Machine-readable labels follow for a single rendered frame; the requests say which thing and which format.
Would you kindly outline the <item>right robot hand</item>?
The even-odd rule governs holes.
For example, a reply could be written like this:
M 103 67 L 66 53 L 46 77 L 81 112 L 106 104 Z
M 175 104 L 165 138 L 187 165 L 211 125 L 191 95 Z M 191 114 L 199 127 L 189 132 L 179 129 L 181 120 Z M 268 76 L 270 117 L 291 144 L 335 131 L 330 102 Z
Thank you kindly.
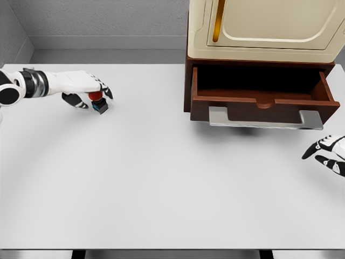
M 305 160 L 319 150 L 335 153 L 342 161 L 329 159 L 322 155 L 316 155 L 315 159 L 334 173 L 345 178 L 345 135 L 329 135 L 311 144 L 302 155 Z

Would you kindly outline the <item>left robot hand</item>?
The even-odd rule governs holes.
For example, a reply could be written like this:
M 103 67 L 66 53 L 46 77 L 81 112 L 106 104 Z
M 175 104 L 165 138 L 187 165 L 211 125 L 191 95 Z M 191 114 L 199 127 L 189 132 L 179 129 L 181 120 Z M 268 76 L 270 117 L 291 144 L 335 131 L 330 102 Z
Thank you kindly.
M 113 94 L 110 88 L 99 78 L 86 71 L 66 72 L 66 80 L 61 85 L 61 97 L 64 101 L 73 107 L 88 109 L 88 105 L 78 95 L 79 93 L 88 93 L 101 91 L 103 97 L 107 96 L 113 100 Z

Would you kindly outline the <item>red button black switch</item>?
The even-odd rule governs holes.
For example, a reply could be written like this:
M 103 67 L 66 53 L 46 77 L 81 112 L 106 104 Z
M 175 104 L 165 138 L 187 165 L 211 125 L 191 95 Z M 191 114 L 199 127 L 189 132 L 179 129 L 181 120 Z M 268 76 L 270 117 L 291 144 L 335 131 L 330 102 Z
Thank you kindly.
M 103 114 L 106 110 L 108 110 L 108 104 L 101 91 L 90 92 L 88 93 L 88 97 L 91 100 L 93 109 L 99 114 Z

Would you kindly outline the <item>brown wooden drawer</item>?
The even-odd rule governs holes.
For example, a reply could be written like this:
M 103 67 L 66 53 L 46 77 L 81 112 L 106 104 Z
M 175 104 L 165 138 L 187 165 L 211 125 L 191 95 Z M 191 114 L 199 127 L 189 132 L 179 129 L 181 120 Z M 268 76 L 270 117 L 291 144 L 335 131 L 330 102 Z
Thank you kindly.
M 225 107 L 231 121 L 300 123 L 302 110 L 322 123 L 338 110 L 323 71 L 297 67 L 198 65 L 193 69 L 190 119 L 209 121 Z

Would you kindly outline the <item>cream cabinet with brown base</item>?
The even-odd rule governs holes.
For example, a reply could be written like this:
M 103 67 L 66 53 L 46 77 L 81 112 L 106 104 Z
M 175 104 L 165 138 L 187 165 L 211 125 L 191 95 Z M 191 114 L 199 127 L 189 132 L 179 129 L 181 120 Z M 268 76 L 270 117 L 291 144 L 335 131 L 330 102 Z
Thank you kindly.
M 340 106 L 326 78 L 345 46 L 345 0 L 190 0 L 184 111 L 291 120 Z

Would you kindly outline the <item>cream cabinet door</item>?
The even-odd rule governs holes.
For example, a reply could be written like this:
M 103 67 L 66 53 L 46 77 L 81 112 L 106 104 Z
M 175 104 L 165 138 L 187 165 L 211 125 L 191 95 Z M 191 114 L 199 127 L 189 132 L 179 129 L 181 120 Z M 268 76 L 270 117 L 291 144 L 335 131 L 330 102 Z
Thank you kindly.
M 225 0 L 218 42 L 209 46 L 325 50 L 345 20 L 345 0 Z

